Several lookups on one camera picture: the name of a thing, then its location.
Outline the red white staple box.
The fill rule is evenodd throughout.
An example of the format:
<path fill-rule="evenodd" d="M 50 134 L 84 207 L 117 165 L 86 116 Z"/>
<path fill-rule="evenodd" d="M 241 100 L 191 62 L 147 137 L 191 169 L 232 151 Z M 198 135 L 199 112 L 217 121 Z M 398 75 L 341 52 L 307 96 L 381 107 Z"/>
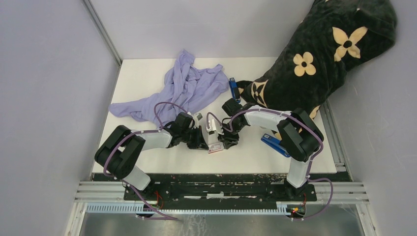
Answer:
<path fill-rule="evenodd" d="M 223 151 L 224 150 L 224 144 L 223 143 L 215 143 L 215 144 L 211 144 L 208 146 L 208 153 L 212 154 L 212 153 L 216 153 L 219 151 Z"/>

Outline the blue stapler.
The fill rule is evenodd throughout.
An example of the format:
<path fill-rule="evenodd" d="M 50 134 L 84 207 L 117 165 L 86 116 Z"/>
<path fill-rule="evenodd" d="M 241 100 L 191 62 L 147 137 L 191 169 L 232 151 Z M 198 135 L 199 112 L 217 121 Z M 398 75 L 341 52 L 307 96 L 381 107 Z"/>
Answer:
<path fill-rule="evenodd" d="M 275 138 L 274 136 L 271 136 L 269 134 L 264 134 L 261 138 L 261 141 L 267 144 L 269 147 L 283 155 L 284 157 L 290 158 L 291 156 L 288 154 L 288 152 L 280 145 L 280 140 Z"/>
<path fill-rule="evenodd" d="M 231 90 L 232 98 L 237 102 L 240 103 L 240 93 L 237 86 L 237 83 L 234 78 L 229 79 L 229 87 Z"/>

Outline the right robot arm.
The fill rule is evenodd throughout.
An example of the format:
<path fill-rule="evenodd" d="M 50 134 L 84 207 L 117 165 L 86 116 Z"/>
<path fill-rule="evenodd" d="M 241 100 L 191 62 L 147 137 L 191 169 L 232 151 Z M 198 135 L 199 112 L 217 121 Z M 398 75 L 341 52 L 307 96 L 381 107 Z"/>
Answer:
<path fill-rule="evenodd" d="M 225 132 L 235 135 L 246 126 L 259 126 L 280 135 L 279 146 L 291 159 L 284 195 L 291 201 L 298 200 L 304 194 L 303 186 L 308 182 L 312 160 L 324 148 L 324 136 L 307 112 L 300 108 L 276 111 L 251 103 L 243 106 L 232 98 L 222 109 L 231 117 L 222 125 Z"/>

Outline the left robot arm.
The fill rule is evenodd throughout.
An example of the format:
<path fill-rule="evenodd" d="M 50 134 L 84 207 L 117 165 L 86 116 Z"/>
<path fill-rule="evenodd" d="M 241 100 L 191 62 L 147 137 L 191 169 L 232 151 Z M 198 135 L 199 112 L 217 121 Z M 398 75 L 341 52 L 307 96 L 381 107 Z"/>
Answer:
<path fill-rule="evenodd" d="M 155 188 L 151 178 L 136 166 L 144 150 L 172 148 L 185 143 L 189 149 L 208 150 L 202 127 L 201 114 L 190 115 L 180 112 L 174 121 L 161 130 L 132 131 L 124 125 L 117 126 L 94 155 L 108 176 L 124 180 L 136 188 L 136 194 L 143 200 L 154 196 Z"/>

